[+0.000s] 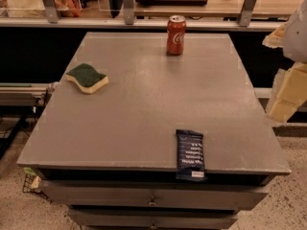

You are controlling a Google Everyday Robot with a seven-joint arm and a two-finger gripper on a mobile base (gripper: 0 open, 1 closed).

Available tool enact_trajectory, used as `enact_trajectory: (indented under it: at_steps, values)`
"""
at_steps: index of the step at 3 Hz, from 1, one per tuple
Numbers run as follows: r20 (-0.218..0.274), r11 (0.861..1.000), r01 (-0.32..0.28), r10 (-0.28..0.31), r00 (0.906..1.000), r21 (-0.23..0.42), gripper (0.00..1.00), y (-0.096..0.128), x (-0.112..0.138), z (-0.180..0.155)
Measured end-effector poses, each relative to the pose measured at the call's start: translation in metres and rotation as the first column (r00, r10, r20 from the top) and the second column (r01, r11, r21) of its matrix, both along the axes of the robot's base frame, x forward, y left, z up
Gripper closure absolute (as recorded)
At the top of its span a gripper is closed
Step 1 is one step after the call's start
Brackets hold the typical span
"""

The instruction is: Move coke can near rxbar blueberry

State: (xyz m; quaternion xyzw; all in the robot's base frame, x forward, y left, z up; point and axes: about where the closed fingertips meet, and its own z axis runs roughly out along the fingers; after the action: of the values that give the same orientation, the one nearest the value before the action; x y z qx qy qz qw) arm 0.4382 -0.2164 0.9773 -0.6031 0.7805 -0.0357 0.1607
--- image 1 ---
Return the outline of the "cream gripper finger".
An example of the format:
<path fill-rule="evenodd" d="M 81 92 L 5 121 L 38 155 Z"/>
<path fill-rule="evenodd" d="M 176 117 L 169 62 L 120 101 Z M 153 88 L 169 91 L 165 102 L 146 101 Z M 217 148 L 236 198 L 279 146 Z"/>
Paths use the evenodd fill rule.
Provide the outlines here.
<path fill-rule="evenodd" d="M 296 62 L 290 69 L 279 69 L 266 107 L 269 119 L 286 123 L 307 101 L 307 64 Z"/>
<path fill-rule="evenodd" d="M 262 44 L 269 48 L 282 48 L 285 28 L 285 24 L 279 26 L 277 29 L 275 29 L 272 33 L 270 33 L 264 38 Z"/>

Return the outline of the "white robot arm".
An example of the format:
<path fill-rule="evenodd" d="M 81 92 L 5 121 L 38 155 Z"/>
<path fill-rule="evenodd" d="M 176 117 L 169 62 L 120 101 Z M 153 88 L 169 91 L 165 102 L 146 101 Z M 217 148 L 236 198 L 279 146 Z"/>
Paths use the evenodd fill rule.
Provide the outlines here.
<path fill-rule="evenodd" d="M 266 107 L 269 119 L 286 123 L 307 101 L 307 0 L 262 44 L 281 48 L 283 56 L 294 62 L 290 69 L 277 71 Z"/>

